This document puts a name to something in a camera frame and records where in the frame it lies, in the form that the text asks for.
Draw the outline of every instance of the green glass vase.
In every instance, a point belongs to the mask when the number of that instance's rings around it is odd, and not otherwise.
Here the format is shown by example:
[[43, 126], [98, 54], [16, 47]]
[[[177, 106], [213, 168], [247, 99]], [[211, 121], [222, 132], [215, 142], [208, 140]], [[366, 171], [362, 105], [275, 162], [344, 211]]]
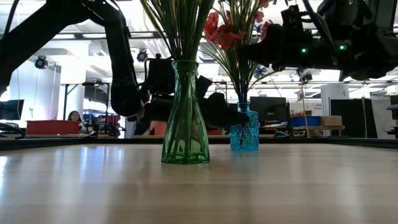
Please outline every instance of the green glass vase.
[[190, 60], [173, 63], [175, 98], [163, 141], [162, 162], [165, 164], [210, 161], [206, 126], [196, 93], [198, 66]]

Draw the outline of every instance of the blue bin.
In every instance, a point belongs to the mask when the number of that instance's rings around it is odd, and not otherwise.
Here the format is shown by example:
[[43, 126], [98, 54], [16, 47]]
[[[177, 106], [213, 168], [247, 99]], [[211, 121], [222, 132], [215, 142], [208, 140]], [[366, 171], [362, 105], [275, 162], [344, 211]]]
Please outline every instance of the blue bin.
[[[304, 116], [298, 116], [290, 119], [292, 123], [292, 127], [304, 127], [305, 126], [305, 118]], [[311, 127], [319, 127], [321, 126], [321, 117], [320, 116], [307, 116], [308, 126]]]

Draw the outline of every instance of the person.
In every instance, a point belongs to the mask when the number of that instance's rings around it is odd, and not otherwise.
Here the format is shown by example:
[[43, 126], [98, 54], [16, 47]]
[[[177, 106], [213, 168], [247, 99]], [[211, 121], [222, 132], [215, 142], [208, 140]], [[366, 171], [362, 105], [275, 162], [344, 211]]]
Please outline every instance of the person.
[[79, 112], [77, 112], [77, 111], [70, 112], [69, 116], [68, 116], [68, 121], [79, 122], [79, 131], [83, 132], [85, 130], [85, 127], [84, 127], [83, 122], [82, 122], [82, 120], [80, 118], [80, 113]]

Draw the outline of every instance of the vase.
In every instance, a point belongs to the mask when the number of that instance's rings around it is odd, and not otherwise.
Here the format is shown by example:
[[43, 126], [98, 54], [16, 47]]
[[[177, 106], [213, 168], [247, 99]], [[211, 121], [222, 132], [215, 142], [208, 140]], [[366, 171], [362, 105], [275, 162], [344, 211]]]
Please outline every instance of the vase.
[[249, 152], [259, 150], [259, 116], [249, 109], [248, 102], [238, 103], [238, 112], [249, 116], [249, 122], [230, 127], [231, 150]]
[[190, 60], [173, 62], [175, 98], [164, 136], [162, 163], [197, 164], [210, 161], [206, 126], [196, 93], [198, 66]]

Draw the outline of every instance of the red flower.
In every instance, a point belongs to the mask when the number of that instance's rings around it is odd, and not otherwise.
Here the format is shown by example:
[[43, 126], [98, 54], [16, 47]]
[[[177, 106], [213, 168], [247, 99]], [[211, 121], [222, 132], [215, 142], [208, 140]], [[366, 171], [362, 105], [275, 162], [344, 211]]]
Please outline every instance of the red flower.
[[267, 29], [269, 27], [269, 24], [273, 24], [274, 22], [272, 20], [266, 21], [262, 27], [261, 27], [261, 40], [264, 40], [267, 37]]
[[257, 11], [254, 15], [253, 22], [262, 22], [262, 18], [264, 18], [264, 13]]
[[260, 7], [267, 8], [272, 0], [260, 0]]
[[218, 12], [211, 12], [205, 23], [205, 39], [215, 41], [217, 39]]
[[218, 28], [217, 44], [221, 46], [222, 50], [230, 48], [235, 40], [243, 40], [244, 34], [235, 34], [234, 26], [231, 24], [221, 25]]
[[226, 23], [232, 24], [231, 12], [229, 10], [226, 11]]

